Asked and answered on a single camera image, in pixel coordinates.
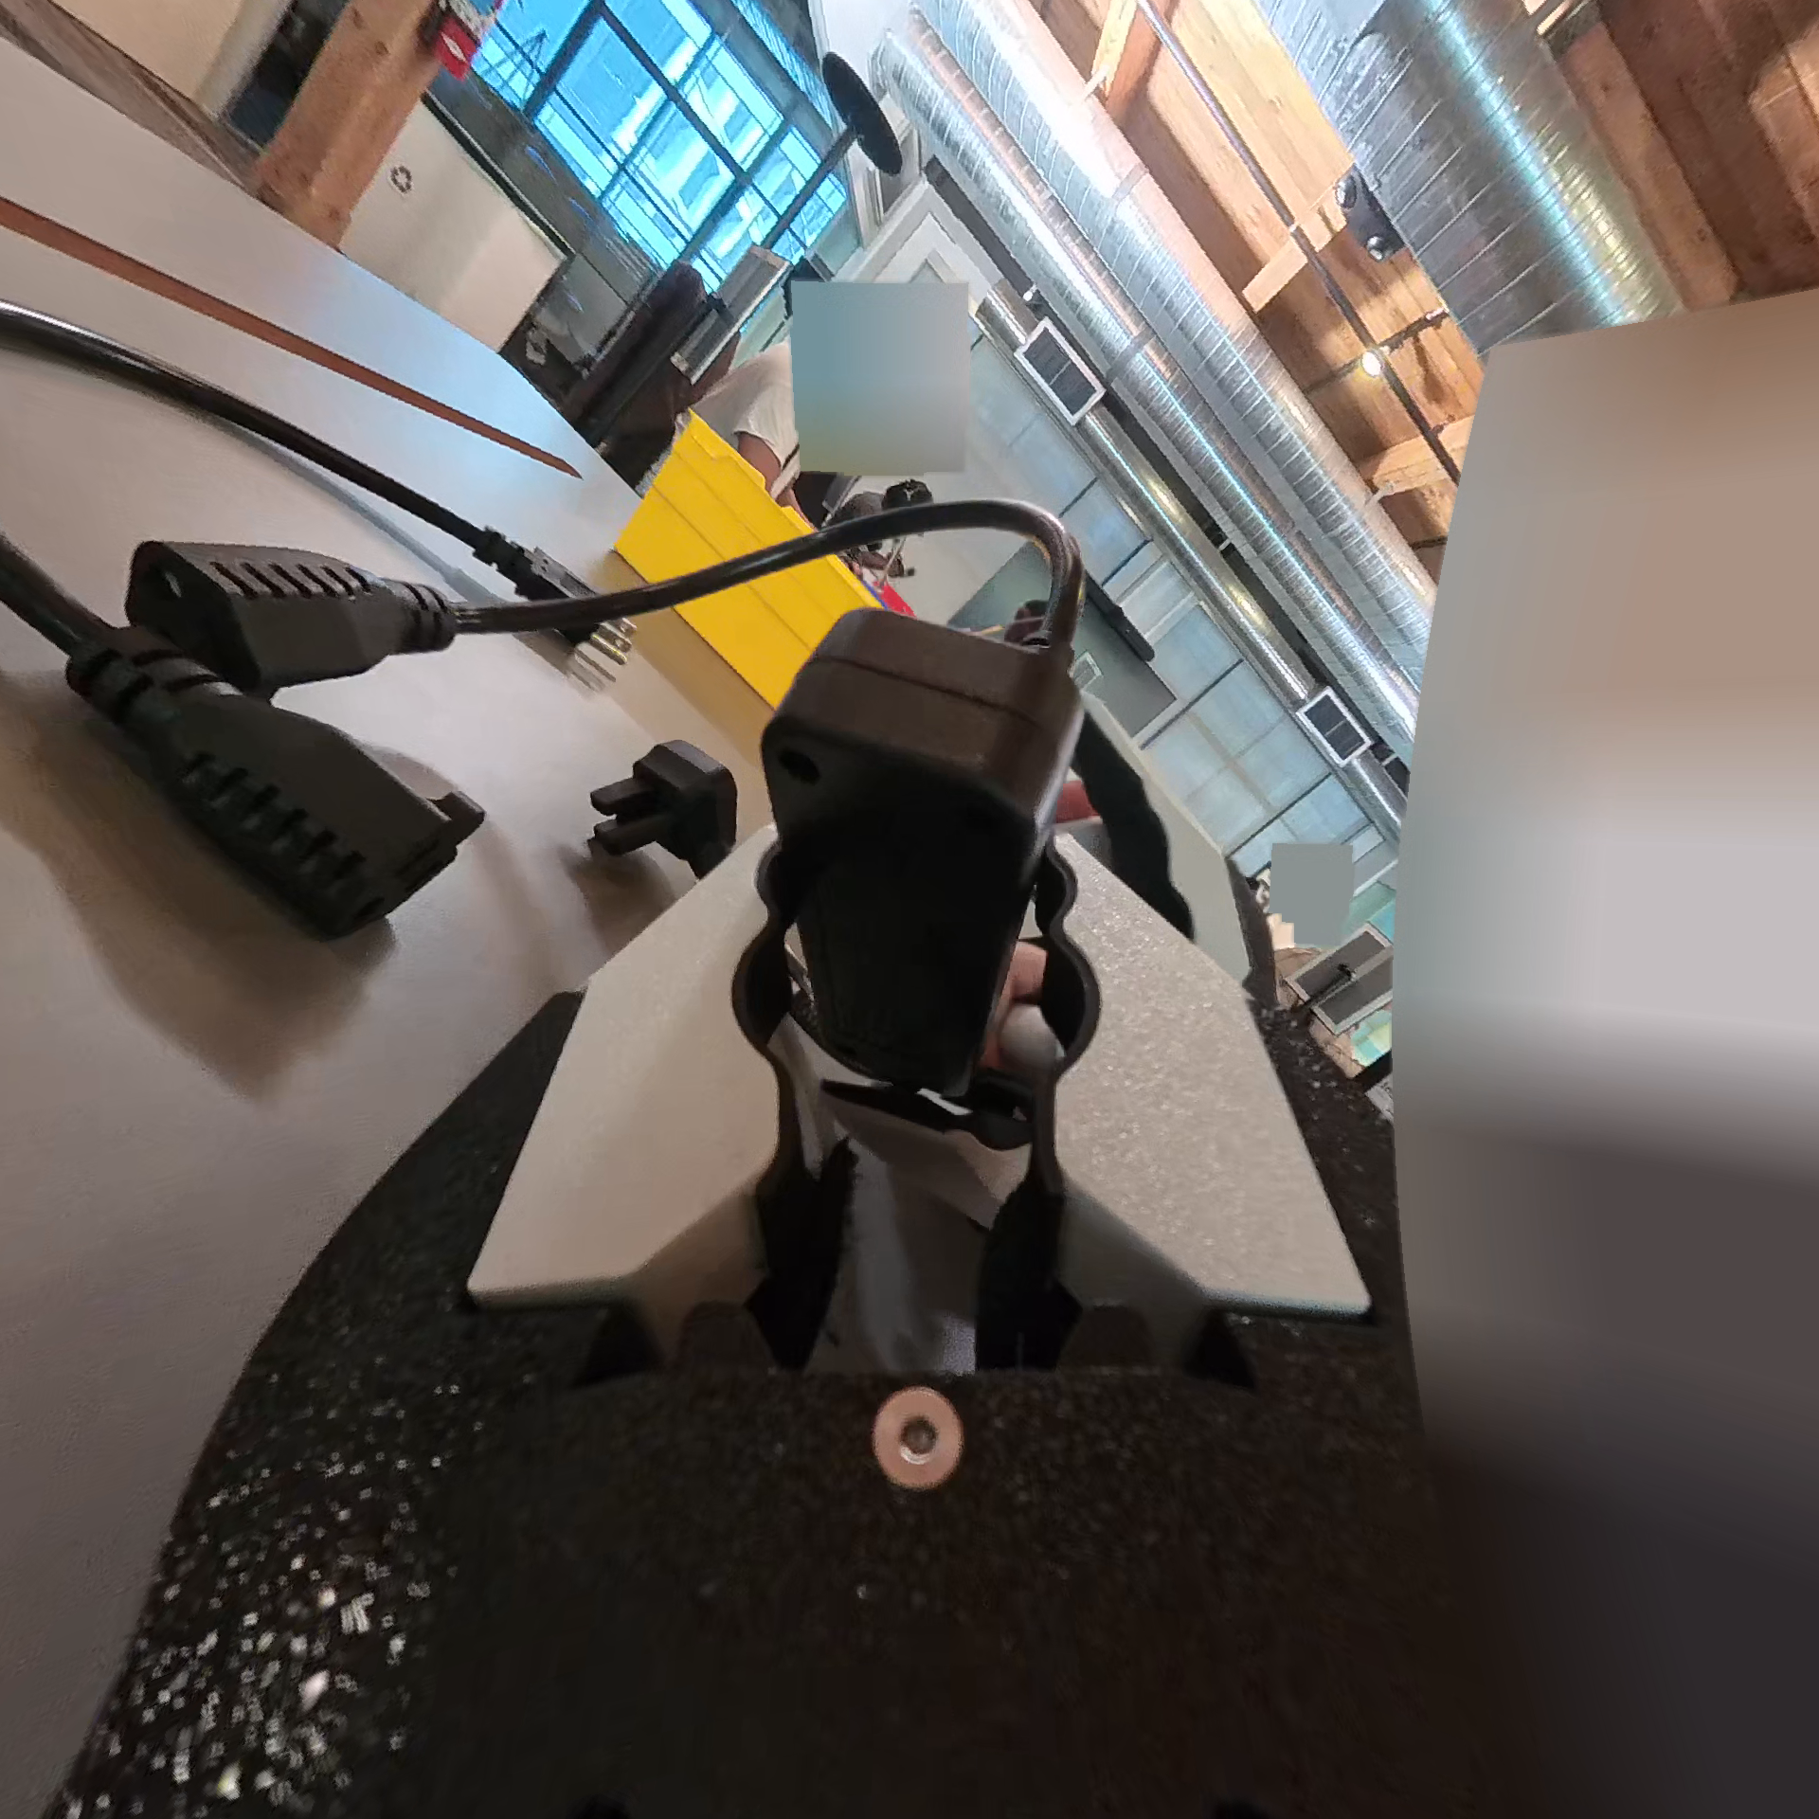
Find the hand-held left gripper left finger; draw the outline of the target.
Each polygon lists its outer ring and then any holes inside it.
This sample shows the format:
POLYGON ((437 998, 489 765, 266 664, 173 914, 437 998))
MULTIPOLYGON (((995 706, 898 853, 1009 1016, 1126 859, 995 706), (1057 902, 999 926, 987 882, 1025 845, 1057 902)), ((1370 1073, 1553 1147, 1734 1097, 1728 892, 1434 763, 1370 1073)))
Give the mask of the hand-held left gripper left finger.
POLYGON ((731 1305, 779 1365, 826 1323, 852 1153, 807 1033, 759 1045, 735 984, 767 910, 771 835, 745 841, 586 988, 467 1278, 479 1307, 616 1307, 671 1357, 695 1307, 731 1305))

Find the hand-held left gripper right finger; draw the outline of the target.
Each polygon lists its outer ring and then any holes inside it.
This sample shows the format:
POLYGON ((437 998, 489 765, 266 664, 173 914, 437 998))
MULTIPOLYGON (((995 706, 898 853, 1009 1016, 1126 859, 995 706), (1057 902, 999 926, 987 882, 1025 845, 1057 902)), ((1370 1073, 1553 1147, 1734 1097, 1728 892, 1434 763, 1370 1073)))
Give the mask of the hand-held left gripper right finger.
POLYGON ((1041 996, 1001 1031, 1031 1147, 989 1232, 989 1369, 1053 1369, 1098 1309, 1164 1367, 1220 1315, 1367 1319, 1241 988, 1075 841, 1033 924, 1041 996))

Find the large window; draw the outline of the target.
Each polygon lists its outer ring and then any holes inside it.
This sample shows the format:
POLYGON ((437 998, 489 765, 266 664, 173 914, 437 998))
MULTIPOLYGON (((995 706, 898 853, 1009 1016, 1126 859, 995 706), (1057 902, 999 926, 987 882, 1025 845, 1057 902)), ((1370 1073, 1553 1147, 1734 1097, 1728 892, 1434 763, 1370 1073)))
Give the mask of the large window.
POLYGON ((723 285, 838 132, 807 5, 507 5, 431 98, 624 297, 675 263, 723 285))

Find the black round disc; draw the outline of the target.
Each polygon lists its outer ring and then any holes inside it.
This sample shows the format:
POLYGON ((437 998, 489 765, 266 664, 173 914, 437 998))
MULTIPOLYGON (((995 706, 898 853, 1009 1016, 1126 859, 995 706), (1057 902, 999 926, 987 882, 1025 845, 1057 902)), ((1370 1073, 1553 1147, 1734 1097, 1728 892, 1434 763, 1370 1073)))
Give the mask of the black round disc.
POLYGON ((711 297, 709 311, 719 320, 741 320, 759 311, 765 301, 785 287, 785 277, 805 261, 812 261, 820 243, 838 233, 842 215, 850 211, 850 164, 860 160, 876 176, 894 178, 902 172, 904 154, 898 130, 876 94, 852 64, 838 56, 820 62, 820 80, 834 114, 830 146, 814 160, 793 146, 779 150, 765 170, 769 189, 759 193, 761 203, 771 203, 769 217, 751 219, 751 235, 739 245, 725 267, 721 285, 711 297))

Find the wide silver ventilation duct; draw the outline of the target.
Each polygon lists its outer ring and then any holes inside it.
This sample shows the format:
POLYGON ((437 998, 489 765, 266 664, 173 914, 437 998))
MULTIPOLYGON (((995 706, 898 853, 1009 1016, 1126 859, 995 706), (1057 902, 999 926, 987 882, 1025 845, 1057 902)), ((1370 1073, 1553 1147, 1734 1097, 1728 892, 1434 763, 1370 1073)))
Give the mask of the wide silver ventilation duct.
POLYGON ((1259 13, 1478 356, 1682 313, 1523 5, 1259 13))

